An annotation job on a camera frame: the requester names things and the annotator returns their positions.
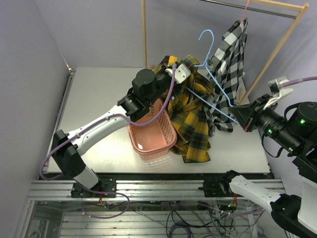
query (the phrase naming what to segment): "hanger hook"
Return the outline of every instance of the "hanger hook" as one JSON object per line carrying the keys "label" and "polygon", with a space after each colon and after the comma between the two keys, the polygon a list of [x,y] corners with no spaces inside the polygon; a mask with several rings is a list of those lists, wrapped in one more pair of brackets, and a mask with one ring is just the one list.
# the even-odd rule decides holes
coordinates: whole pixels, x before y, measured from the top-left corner
{"label": "hanger hook", "polygon": [[195,67],[204,66],[204,65],[207,63],[207,60],[208,60],[208,58],[209,58],[210,51],[211,51],[212,46],[213,46],[213,43],[214,43],[214,35],[213,35],[212,30],[207,29],[207,30],[203,31],[203,32],[200,34],[200,37],[198,38],[198,40],[200,41],[200,39],[201,39],[201,37],[203,36],[203,34],[204,34],[205,32],[207,32],[207,31],[208,31],[208,32],[210,32],[210,34],[211,34],[211,36],[212,36],[212,42],[211,42],[211,45],[210,45],[209,51],[208,51],[208,53],[207,53],[207,55],[206,55],[206,58],[205,58],[204,63],[203,63],[203,64],[201,64],[201,65],[195,65]]}

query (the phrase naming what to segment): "yellow and black plaid shirt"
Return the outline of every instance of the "yellow and black plaid shirt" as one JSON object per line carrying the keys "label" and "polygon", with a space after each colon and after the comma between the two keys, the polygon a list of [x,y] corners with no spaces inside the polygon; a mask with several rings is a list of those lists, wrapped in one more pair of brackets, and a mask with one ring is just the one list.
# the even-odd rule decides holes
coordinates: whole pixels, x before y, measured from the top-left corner
{"label": "yellow and black plaid shirt", "polygon": [[175,154],[182,155],[185,163],[201,163],[210,160],[207,153],[210,149],[208,142],[208,123],[203,108],[203,102],[196,96],[193,97],[186,87],[207,100],[212,93],[212,84],[209,80],[197,73],[194,67],[199,62],[191,55],[184,60],[174,56],[165,56],[162,62],[153,71],[158,73],[165,63],[184,63],[191,71],[191,75],[181,84],[174,86],[172,97],[168,104],[168,115],[177,131],[177,142],[171,149]]}

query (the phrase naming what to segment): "plastic laundry basket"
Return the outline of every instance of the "plastic laundry basket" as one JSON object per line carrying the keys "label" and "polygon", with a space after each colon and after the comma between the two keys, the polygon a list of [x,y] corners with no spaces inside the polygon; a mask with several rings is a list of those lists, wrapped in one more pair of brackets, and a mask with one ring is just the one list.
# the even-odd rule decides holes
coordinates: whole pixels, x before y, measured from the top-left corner
{"label": "plastic laundry basket", "polygon": [[[150,111],[137,122],[144,123],[151,120],[158,114],[162,106],[162,100],[157,99],[150,107]],[[144,160],[167,154],[168,150],[176,143],[176,131],[166,110],[158,119],[147,126],[129,125],[127,128],[134,150]]]}

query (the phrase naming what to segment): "garment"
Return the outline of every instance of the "garment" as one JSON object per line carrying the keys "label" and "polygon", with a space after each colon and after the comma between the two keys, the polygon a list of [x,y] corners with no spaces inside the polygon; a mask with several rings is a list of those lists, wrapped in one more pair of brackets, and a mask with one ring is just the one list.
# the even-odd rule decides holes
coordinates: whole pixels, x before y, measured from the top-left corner
{"label": "garment", "polygon": [[[232,105],[236,99],[239,80],[242,80],[244,48],[247,41],[247,25],[247,19],[245,19],[242,24],[236,21],[222,36],[223,41],[219,48],[208,60],[211,73],[228,95]],[[229,101],[219,87],[216,86],[212,78],[210,78],[210,81],[215,86],[213,93],[208,97],[208,102],[225,114],[230,115],[228,110]],[[233,131],[233,122],[226,116],[207,105],[204,106],[204,110],[209,124],[209,136],[213,136],[215,126],[221,131]]]}
{"label": "garment", "polygon": [[158,73],[165,63],[171,65],[174,62],[184,63],[192,72],[181,84],[173,88],[171,99],[167,106],[170,120],[177,131],[177,141],[171,149],[175,154],[182,155],[185,163],[199,163],[210,160],[207,153],[210,149],[208,142],[208,123],[203,102],[194,98],[186,89],[190,88],[205,100],[212,93],[212,84],[208,79],[197,73],[199,62],[191,55],[184,60],[173,56],[165,56],[162,62],[153,69]]}

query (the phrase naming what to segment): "black and white checkered shirt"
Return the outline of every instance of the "black and white checkered shirt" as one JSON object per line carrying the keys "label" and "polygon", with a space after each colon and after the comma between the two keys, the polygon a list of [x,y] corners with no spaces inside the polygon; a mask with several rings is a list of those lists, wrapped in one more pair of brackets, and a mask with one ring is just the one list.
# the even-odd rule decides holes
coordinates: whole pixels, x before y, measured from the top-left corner
{"label": "black and white checkered shirt", "polygon": [[[239,80],[242,80],[247,26],[247,19],[245,19],[242,24],[236,21],[222,36],[223,41],[220,47],[208,61],[211,73],[228,95],[232,105],[235,102]],[[208,97],[208,102],[230,116],[228,99],[212,78],[210,78],[210,81],[214,84],[214,91]],[[206,104],[204,109],[209,125],[209,136],[213,136],[215,126],[222,131],[233,131],[233,122],[230,119]]]}

